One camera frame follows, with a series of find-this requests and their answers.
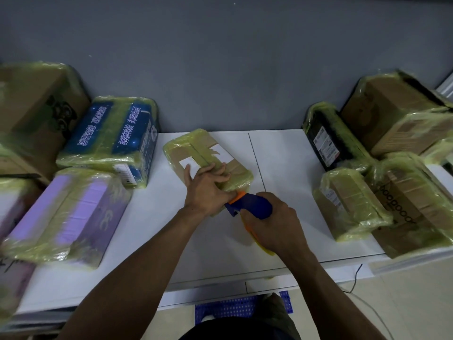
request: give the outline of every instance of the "wall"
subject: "wall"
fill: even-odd
[[[0,0],[0,59],[75,67],[93,95],[144,96],[163,131],[300,127],[394,68],[436,87],[453,4],[398,0]]]

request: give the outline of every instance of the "person's left hand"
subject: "person's left hand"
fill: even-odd
[[[187,186],[187,196],[184,206],[195,212],[200,212],[203,217],[216,213],[225,203],[236,196],[236,191],[225,192],[220,190],[215,183],[228,181],[230,174],[223,175],[226,164],[213,171],[215,164],[202,167],[195,177],[190,177],[190,165],[184,170],[184,182]]]

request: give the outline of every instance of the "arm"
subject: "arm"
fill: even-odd
[[[310,251],[296,211],[272,193],[258,193],[272,204],[272,215],[259,220],[246,210],[241,216],[258,241],[274,251],[294,275],[321,339],[385,337],[342,292]]]
[[[61,331],[59,340],[139,340],[156,313],[184,247],[201,221],[235,192],[223,192],[225,165],[201,168],[194,179],[185,170],[184,207],[148,242],[132,253],[88,294]]]

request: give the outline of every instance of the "leg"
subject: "leg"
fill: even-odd
[[[292,336],[294,340],[301,340],[293,320],[291,320],[286,312],[283,300],[276,293],[270,296],[264,296],[257,303],[252,317],[282,330]]]

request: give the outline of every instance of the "beige floor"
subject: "beige floor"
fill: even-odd
[[[388,339],[453,339],[453,259],[407,271],[359,280],[351,299]],[[352,283],[343,287],[350,289]],[[319,339],[316,327],[300,290],[289,292],[294,320],[304,340]],[[158,311],[142,340],[181,337],[194,325],[194,306]]]

